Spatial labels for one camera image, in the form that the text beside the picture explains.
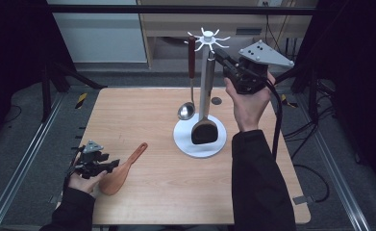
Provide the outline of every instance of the black sleeve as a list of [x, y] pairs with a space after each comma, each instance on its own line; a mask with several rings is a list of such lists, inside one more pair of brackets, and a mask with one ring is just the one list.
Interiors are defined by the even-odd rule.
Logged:
[[91, 231], [94, 201], [88, 193], [67, 188], [61, 205], [53, 212], [52, 222], [39, 231]]
[[236, 134], [232, 149], [235, 230], [296, 230], [287, 185], [263, 131]]

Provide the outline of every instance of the table surface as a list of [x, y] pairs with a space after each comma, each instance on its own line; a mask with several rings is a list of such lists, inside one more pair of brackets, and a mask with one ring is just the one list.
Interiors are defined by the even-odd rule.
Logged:
[[[194, 89], [196, 109], [200, 89]], [[231, 140], [238, 132], [233, 102], [224, 88], [214, 88], [210, 115], [227, 130], [224, 147], [207, 159], [183, 153], [173, 140], [179, 107], [190, 100], [189, 88], [107, 88], [100, 91], [82, 143], [104, 146], [110, 160], [125, 162], [135, 149], [148, 148], [131, 166], [127, 180], [115, 195], [98, 191], [94, 224], [232, 224]], [[272, 146], [275, 114], [269, 104], [260, 122]], [[277, 163], [291, 198], [303, 195], [286, 144], [280, 135]], [[297, 223], [310, 221], [308, 206], [295, 205]]]

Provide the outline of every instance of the orange plastic spatula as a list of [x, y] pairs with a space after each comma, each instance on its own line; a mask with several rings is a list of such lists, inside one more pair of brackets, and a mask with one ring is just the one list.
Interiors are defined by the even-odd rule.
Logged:
[[101, 193], [107, 195], [116, 194], [127, 179], [128, 171], [131, 165], [137, 160], [137, 158], [148, 147], [146, 142], [143, 142], [137, 150], [128, 158], [122, 165], [116, 167], [113, 173], [107, 174], [99, 183]]

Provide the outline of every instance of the gray floor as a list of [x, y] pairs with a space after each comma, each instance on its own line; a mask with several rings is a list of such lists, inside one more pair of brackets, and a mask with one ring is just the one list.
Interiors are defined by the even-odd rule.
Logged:
[[[178, 49], [175, 47], [171, 47], [172, 52], [167, 52], [169, 50], [167, 45], [166, 43], [159, 45], [154, 60], [155, 68], [140, 69], [138, 67], [121, 72], [116, 69], [101, 72], [96, 69], [83, 68], [83, 73], [88, 78], [109, 86], [187, 87], [187, 72], [181, 69], [183, 66], [187, 66], [186, 60], [180, 58], [184, 57], [183, 54], [180, 54], [183, 52], [175, 52], [174, 50]], [[172, 66], [172, 68], [159, 67], [161, 65]], [[9, 210], [2, 216], [2, 226], [31, 225], [35, 226], [35, 229], [27, 227], [23, 230], [36, 230], [38, 226], [47, 223], [51, 218], [56, 205], [47, 201], [51, 195], [59, 194], [61, 191], [64, 171], [74, 154], [72, 147], [80, 144], [80, 138], [84, 133], [84, 128], [87, 127], [89, 115], [98, 96], [98, 90], [86, 87], [71, 77], [68, 77], [68, 81], [72, 85], [69, 92], [56, 93], [55, 90], [52, 90], [53, 98], [62, 98], [62, 104], [50, 130], [47, 131], [47, 135], [39, 146], [36, 157], [31, 162], [22, 184], [13, 195]], [[280, 84], [277, 87], [278, 92], [285, 94], [288, 102], [297, 103], [299, 107], [284, 106], [283, 134], [288, 134], [308, 122], [305, 109], [302, 107], [306, 102], [307, 93], [292, 94], [289, 89], [290, 82], [289, 79]], [[215, 78], [214, 85], [223, 86], [221, 77]], [[87, 92], [88, 97], [81, 109], [75, 109], [77, 100], [83, 92]], [[319, 103], [319, 111], [331, 106], [328, 98], [323, 98]], [[13, 96], [13, 104], [20, 107], [21, 113], [17, 107], [11, 107], [6, 120], [17, 117], [6, 122], [0, 129], [0, 197], [41, 125], [40, 84], [17, 92]], [[286, 141], [290, 154], [298, 148], [302, 139], [308, 134], [309, 131], [305, 131], [296, 138]], [[293, 160], [295, 164], [305, 165], [319, 172], [330, 186], [329, 198], [321, 203], [310, 203], [312, 220], [307, 224], [298, 225], [298, 229], [356, 229], [351, 222], [351, 215], [342, 202], [342, 195], [338, 194], [337, 182], [333, 181], [333, 177], [323, 161], [322, 143], [318, 142], [319, 136], [323, 138], [324, 144], [330, 150], [330, 155], [336, 161], [370, 230], [376, 230], [376, 176], [370, 167], [356, 164], [354, 151], [346, 139], [344, 131], [337, 119], [331, 115], [319, 121], [318, 132], [306, 142]], [[304, 168], [296, 167], [295, 169], [305, 195], [319, 199], [325, 194], [325, 185], [316, 175]]]

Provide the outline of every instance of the human hand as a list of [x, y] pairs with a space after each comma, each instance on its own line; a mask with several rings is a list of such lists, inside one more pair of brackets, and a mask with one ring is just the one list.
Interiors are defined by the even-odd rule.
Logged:
[[[274, 85], [275, 78], [267, 72], [269, 81]], [[226, 92], [233, 99], [234, 115], [240, 132], [259, 129], [259, 121], [271, 96], [269, 88], [265, 87], [254, 94], [238, 94], [229, 78], [224, 78]]]
[[103, 170], [98, 175], [90, 177], [89, 179], [85, 179], [81, 177], [77, 172], [74, 172], [70, 176], [68, 187], [75, 190], [83, 191], [85, 193], [92, 193], [95, 185], [99, 181], [101, 181], [101, 179], [103, 179], [105, 175], [107, 175], [107, 171]]

